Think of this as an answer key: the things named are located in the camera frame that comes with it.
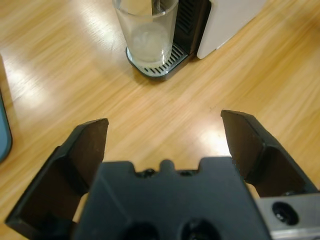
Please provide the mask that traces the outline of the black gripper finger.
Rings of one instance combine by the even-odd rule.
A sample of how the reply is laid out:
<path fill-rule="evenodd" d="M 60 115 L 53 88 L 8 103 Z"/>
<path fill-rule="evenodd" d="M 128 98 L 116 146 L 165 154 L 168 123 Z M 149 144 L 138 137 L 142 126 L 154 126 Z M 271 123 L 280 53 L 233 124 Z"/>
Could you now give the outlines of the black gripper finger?
<path fill-rule="evenodd" d="M 108 125 L 106 118 L 78 125 L 47 158 L 5 224 L 29 240 L 71 239 L 80 200 L 104 159 Z"/>
<path fill-rule="evenodd" d="M 253 115 L 222 110 L 220 116 L 232 161 L 261 198 L 318 193 L 291 155 Z"/>

